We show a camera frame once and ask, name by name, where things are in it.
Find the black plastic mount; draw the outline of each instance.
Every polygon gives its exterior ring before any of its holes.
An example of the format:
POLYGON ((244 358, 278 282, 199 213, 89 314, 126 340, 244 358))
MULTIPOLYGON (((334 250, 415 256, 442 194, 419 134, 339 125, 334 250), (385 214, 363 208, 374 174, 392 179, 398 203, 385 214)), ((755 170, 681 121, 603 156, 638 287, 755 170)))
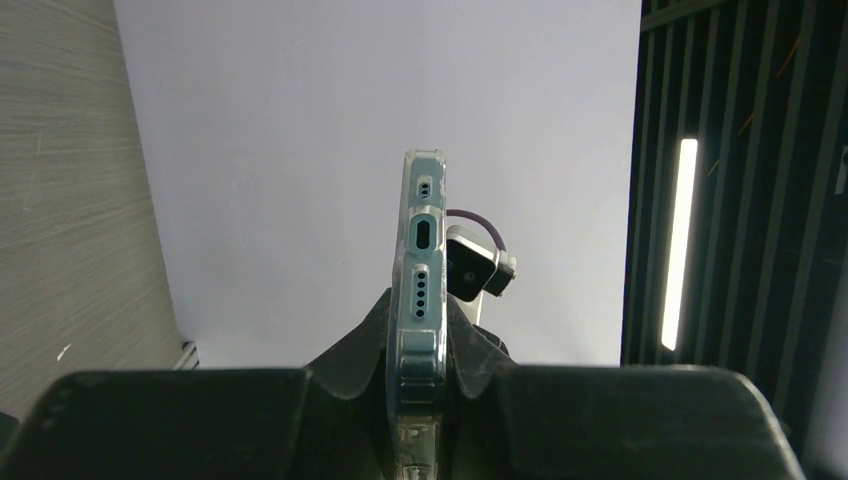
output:
MULTIPOLYGON (((0 478, 393 479, 387 290, 298 370, 79 373, 0 478)), ((773 414, 713 369, 518 366, 451 302, 441 479, 801 479, 773 414)))

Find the white wall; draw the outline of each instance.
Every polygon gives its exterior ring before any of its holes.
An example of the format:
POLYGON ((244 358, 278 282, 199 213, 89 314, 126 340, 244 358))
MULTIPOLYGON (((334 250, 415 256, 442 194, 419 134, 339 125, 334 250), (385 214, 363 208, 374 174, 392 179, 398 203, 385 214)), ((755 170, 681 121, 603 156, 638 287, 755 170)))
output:
POLYGON ((519 278, 526 362, 619 358, 639 3, 116 0, 177 320, 204 365, 296 365, 389 285, 403 153, 519 278))

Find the gray textured wall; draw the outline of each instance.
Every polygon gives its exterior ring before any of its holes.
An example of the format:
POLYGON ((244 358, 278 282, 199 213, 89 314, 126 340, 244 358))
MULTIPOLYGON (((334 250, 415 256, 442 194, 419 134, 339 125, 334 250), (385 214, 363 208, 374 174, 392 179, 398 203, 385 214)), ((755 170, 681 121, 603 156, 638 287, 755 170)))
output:
POLYGON ((112 2, 2 10, 0 410, 21 418, 64 373, 173 367, 181 340, 112 2))

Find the smartphone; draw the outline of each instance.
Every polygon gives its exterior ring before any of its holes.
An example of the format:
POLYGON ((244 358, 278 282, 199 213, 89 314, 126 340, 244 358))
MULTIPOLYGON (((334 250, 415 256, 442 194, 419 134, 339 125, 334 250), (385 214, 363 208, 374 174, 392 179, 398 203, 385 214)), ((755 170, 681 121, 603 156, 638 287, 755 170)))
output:
POLYGON ((438 472, 447 369, 445 160, 438 150, 404 157, 392 268, 386 399, 400 478, 438 472))

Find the purple cable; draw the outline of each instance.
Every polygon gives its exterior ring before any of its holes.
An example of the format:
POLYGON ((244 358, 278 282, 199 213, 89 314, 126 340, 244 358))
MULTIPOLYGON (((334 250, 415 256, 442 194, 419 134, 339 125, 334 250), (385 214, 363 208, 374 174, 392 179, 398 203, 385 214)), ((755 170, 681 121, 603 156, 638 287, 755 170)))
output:
POLYGON ((468 210, 460 210, 458 208, 449 208, 447 209, 447 216, 449 217, 459 217, 464 218, 466 220, 471 220, 472 222, 477 222, 481 227, 485 228, 489 235, 492 237, 492 241, 495 242, 495 248, 498 250, 506 251, 506 245, 503 243, 503 238, 501 234, 498 233, 498 229, 492 225, 492 222, 486 220, 482 215, 478 215, 474 212, 469 212, 468 210))

